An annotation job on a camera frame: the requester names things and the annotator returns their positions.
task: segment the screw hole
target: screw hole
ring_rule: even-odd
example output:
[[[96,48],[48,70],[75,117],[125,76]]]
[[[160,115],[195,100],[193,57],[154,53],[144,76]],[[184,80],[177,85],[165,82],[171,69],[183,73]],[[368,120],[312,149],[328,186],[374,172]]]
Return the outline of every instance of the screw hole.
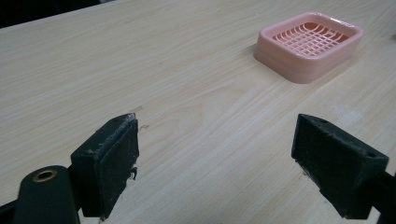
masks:
[[[52,179],[53,177],[55,177],[57,174],[56,170],[45,170],[45,171],[41,171],[40,173],[36,174],[33,177],[33,181],[39,183],[39,182],[44,182],[47,180]]]

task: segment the pink soap dish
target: pink soap dish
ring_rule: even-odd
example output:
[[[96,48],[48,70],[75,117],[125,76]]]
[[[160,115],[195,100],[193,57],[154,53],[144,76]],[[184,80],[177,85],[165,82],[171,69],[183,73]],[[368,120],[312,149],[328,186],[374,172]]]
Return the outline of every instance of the pink soap dish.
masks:
[[[254,57],[282,77],[310,83],[350,59],[361,28],[307,12],[260,31]]]

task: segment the table surface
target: table surface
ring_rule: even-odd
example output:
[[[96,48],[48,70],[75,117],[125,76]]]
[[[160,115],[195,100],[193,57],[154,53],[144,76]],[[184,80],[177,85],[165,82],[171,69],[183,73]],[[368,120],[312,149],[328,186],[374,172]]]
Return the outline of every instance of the table surface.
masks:
[[[299,85],[253,50],[261,28],[306,11],[365,36],[351,60]],[[388,155],[395,173],[394,24],[393,0],[119,0],[0,30],[0,204],[135,112],[138,176],[106,223],[375,223],[375,209],[339,217],[290,150],[305,113]]]

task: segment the black plastic part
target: black plastic part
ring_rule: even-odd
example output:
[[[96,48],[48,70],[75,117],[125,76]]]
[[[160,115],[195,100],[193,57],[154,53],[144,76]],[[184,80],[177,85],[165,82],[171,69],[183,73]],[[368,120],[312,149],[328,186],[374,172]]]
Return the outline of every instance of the black plastic part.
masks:
[[[376,210],[381,212],[378,224],[396,223],[396,176],[384,173],[368,186]]]
[[[0,207],[0,223],[11,224],[14,219],[15,205],[17,201],[6,203]]]
[[[70,175],[85,217],[108,218],[139,156],[137,119],[108,121],[71,155]]]
[[[330,122],[299,115],[291,156],[318,185],[341,217],[366,219],[370,181],[385,173],[389,158]]]
[[[12,223],[79,223],[67,169],[49,166],[27,175],[21,182]]]

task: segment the wood grain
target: wood grain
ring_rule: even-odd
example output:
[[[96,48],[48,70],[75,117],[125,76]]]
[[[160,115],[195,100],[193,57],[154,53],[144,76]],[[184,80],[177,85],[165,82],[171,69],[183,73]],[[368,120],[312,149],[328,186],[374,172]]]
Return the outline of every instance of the wood grain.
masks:
[[[306,11],[365,37],[352,60],[297,85],[252,54],[261,28]],[[375,223],[374,209],[340,218],[290,149],[307,113],[390,156],[395,173],[395,23],[392,0],[118,0],[0,30],[0,204],[135,112],[138,176],[106,223]]]

